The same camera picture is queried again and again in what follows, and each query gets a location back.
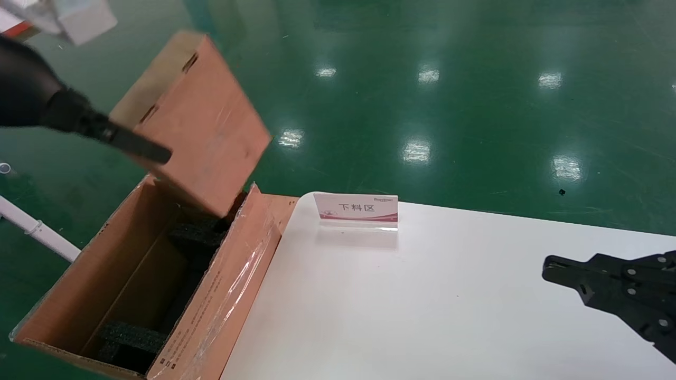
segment green epoxy floor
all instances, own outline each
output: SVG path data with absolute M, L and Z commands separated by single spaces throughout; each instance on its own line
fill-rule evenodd
M 390 193 L 676 234 L 673 1 L 111 6 L 119 25 L 88 45 L 29 43 L 110 111 L 176 30 L 212 33 L 275 136 L 252 176 L 265 192 Z M 143 176 L 116 151 L 46 130 L 0 130 L 0 161 L 14 169 L 0 194 L 80 247 Z M 65 268 L 0 221 L 0 338 Z M 99 378 L 5 338 L 0 377 Z

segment white table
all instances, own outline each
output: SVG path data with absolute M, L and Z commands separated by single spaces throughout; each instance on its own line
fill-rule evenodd
M 541 277 L 547 255 L 639 258 L 676 237 L 407 203 L 400 220 L 320 227 L 303 196 L 221 379 L 676 378 L 618 317 Z

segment red stripe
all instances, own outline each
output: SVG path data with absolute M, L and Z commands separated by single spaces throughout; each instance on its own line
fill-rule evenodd
M 17 24 L 15 26 L 12 26 L 11 28 L 5 30 L 3 34 L 8 37 L 16 37 L 19 34 L 25 32 L 30 28 L 30 24 L 27 22 L 22 22 L 21 24 Z
M 321 219 L 329 219 L 329 220 L 354 220 L 354 221 L 360 221 L 360 222 L 398 222 L 399 221 L 397 214 L 377 216 L 377 217 L 374 217 L 374 218 L 342 218 L 342 217 L 339 217 L 339 216 L 324 215 L 324 214 L 320 214 L 319 217 Z

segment cardboard lid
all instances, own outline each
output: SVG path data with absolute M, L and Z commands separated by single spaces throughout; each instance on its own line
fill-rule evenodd
M 139 162 L 219 217 L 271 140 L 214 44 L 194 32 L 172 37 L 110 118 L 171 149 L 165 165 Z

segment open cardboard box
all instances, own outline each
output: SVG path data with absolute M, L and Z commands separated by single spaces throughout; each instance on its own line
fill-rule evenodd
M 14 342 L 119 379 L 219 379 L 295 198 L 253 185 L 239 196 L 270 135 L 207 36 L 176 34 L 111 113 L 173 150 L 12 333 Z M 184 222 L 227 221 L 196 290 L 144 372 L 97 360 L 111 321 L 167 328 L 191 265 L 170 241 Z

